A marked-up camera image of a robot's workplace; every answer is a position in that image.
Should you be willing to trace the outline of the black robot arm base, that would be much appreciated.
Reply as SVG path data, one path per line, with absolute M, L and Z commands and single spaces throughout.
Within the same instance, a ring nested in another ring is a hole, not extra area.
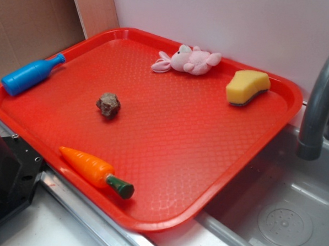
M 0 225 L 33 201 L 44 158 L 23 138 L 0 136 Z

